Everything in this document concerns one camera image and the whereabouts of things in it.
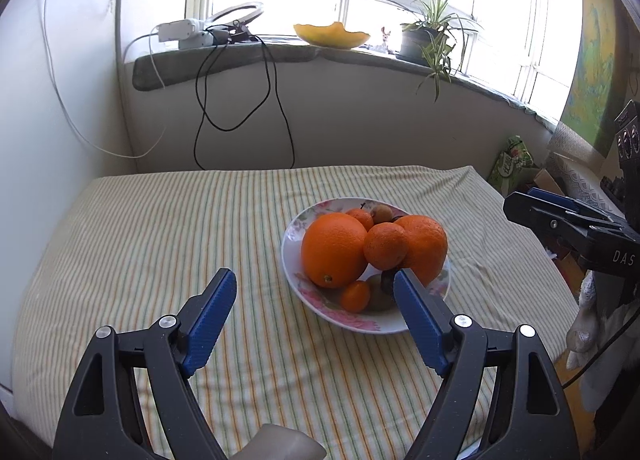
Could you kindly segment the right white gloved hand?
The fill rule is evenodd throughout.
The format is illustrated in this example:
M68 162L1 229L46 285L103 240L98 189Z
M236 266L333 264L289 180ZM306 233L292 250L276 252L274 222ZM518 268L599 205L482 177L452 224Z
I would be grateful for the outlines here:
M567 331L568 370L585 368L587 362L603 350L604 345L639 309L639 301L614 308L608 315L598 313L598 302L605 295L597 293L599 272L586 273L578 295L578 313ZM639 319L625 331L578 379L582 406L597 411L612 392L620 373L639 365Z

